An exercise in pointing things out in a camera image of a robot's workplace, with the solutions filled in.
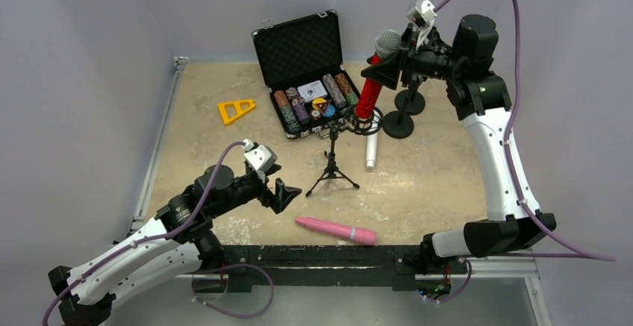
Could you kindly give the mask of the black tripod microphone stand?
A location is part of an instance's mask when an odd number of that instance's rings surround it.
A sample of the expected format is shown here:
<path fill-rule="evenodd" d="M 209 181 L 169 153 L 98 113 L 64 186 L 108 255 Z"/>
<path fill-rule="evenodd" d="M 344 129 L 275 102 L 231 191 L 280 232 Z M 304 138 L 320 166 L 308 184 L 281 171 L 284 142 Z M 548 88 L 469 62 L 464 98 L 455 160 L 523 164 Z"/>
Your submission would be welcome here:
<path fill-rule="evenodd" d="M 330 140 L 330 148 L 328 151 L 324 151 L 324 156 L 327 159 L 326 167 L 323 169 L 323 173 L 315 181 L 313 186 L 305 193 L 305 197 L 310 197 L 315 187 L 323 182 L 329 180 L 343 179 L 348 181 L 353 188 L 360 189 L 360 185 L 355 183 L 346 174 L 340 171 L 336 161 L 336 141 L 339 134 L 348 131 L 351 134 L 370 137 L 377 134 L 383 125 L 384 114 L 378 107 L 372 109 L 371 117 L 362 119 L 356 115 L 355 107 L 346 107 L 342 111 L 342 116 L 331 120 L 326 124 L 328 127 L 328 138 Z"/>

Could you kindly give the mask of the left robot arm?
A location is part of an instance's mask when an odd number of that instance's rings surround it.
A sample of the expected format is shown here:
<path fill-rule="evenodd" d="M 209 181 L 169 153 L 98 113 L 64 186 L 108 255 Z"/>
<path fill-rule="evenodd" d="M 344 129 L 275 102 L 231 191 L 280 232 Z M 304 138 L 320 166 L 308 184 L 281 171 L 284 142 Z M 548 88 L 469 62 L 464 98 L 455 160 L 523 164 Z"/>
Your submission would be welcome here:
<path fill-rule="evenodd" d="M 234 175 L 213 165 L 156 215 L 103 254 L 80 266 L 58 266 L 49 274 L 64 325 L 101 325 L 116 307 L 139 292 L 178 275 L 195 272 L 206 261 L 222 264 L 224 249 L 211 228 L 213 220 L 250 201 L 283 212 L 301 194 L 282 179 L 267 185 L 280 166 L 262 175 L 251 166 Z"/>

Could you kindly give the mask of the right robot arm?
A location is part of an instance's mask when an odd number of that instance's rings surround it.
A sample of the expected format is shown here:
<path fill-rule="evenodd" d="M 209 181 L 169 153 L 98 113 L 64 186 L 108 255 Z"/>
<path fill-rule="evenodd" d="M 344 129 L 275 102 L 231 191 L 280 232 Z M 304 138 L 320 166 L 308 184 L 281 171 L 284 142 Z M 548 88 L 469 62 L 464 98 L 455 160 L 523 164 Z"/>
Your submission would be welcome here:
<path fill-rule="evenodd" d="M 460 229 L 424 236 L 417 259 L 424 263 L 455 257 L 488 257 L 532 247 L 554 231 L 528 186 L 512 125 L 519 98 L 491 70 L 499 35 L 496 23 L 470 14 L 459 23 L 452 44 L 440 38 L 429 19 L 416 19 L 403 32 L 386 30 L 361 72 L 358 89 L 343 68 L 338 16 L 312 14 L 252 33 L 270 100 L 291 140 L 328 130 L 394 138 L 413 130 L 408 100 L 372 119 L 382 88 L 404 86 L 415 94 L 429 78 L 446 82 L 446 94 L 476 149 L 487 200 L 487 216 Z"/>

